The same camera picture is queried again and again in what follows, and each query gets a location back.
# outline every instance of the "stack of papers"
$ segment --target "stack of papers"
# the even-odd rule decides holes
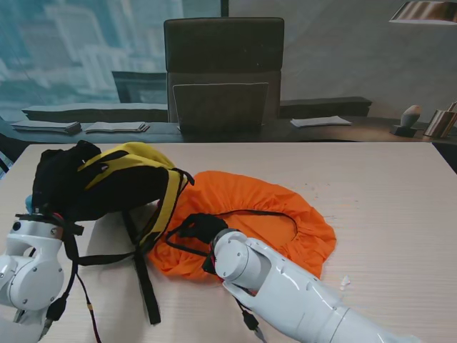
[[[149,129],[144,121],[131,121],[127,123],[103,123],[98,121],[92,124],[84,131],[87,134],[91,132],[145,132]]]
[[[324,118],[292,119],[292,125],[297,127],[305,126],[324,126],[324,125],[352,125],[350,121],[344,120],[339,116],[327,116]]]
[[[53,123],[52,121],[23,120],[12,124],[18,131],[45,131],[59,134],[75,134],[81,131],[81,124],[77,121],[71,123]]]

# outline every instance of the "white wooden table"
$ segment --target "white wooden table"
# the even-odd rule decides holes
[[[108,149],[112,145],[101,146]],[[300,193],[325,216],[337,247],[323,280],[345,303],[398,333],[448,343],[457,334],[457,176],[428,143],[156,144],[193,174],[223,170]],[[24,212],[45,149],[30,146],[0,182],[0,251],[14,214]],[[84,222],[81,255],[124,252],[128,239],[111,215]],[[69,263],[63,252],[64,270]],[[103,342],[252,342],[233,298],[218,284],[167,279],[151,269],[162,323],[147,324],[131,262],[81,270]],[[291,342],[266,323],[268,342]],[[67,310],[43,343],[92,343],[84,295],[75,283]]]

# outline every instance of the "table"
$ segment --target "table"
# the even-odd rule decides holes
[[[181,134],[177,123],[149,123],[150,128],[144,133],[128,134],[86,134],[84,131],[73,136],[48,132],[15,131],[5,122],[0,121],[0,133],[30,143],[76,143],[80,139],[93,143],[122,143],[125,141],[144,141],[146,143],[200,143],[200,142],[250,142],[250,141],[434,141],[457,144],[457,136],[445,139],[422,137],[418,131],[416,138],[400,137],[390,133],[397,119],[366,118],[343,116],[353,123],[351,126],[313,126],[296,128],[290,119],[278,119],[265,123],[258,132],[236,132],[231,134]],[[91,123],[83,123],[84,128]],[[417,123],[416,127],[425,129],[427,123]]]
[[[102,149],[112,145],[101,145]],[[157,144],[192,174],[224,170],[281,184],[325,216],[338,239],[322,279],[339,288],[349,275],[345,303],[394,332],[425,342],[455,340],[457,323],[457,176],[432,144]],[[39,156],[27,148],[0,182],[0,251],[14,214],[24,210]],[[130,250],[119,216],[82,223],[81,255]],[[70,264],[61,252],[69,274]],[[150,271],[162,323],[146,323],[131,262],[81,268],[103,342],[250,342],[235,301],[217,284],[167,279]],[[270,343],[292,342],[261,321]],[[84,294],[75,283],[66,313],[43,343],[92,343]]]

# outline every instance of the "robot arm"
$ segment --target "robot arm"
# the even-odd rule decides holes
[[[214,255],[224,287],[272,327],[297,341],[420,342],[382,329],[345,306],[314,275],[241,232],[223,230],[214,240]]]
[[[17,309],[7,320],[0,314],[0,337],[6,343],[37,343],[46,328],[46,312],[64,284],[57,259],[62,228],[27,214],[14,223],[0,256],[0,304]],[[34,257],[24,256],[35,248]]]

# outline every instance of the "orange fabric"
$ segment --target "orange fabric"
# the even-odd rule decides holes
[[[188,185],[179,196],[167,231],[175,229],[190,214],[221,214],[243,209],[280,212],[289,218],[244,211],[218,217],[224,219],[228,227],[264,241],[310,273],[321,276],[322,264],[335,248],[335,233],[299,194],[277,184],[222,171],[199,173],[195,176],[195,185]],[[211,277],[201,268],[203,257],[170,247],[164,236],[149,253],[149,259],[159,270],[187,279]],[[208,245],[197,239],[180,238],[176,234],[171,241],[201,251],[209,250]]]

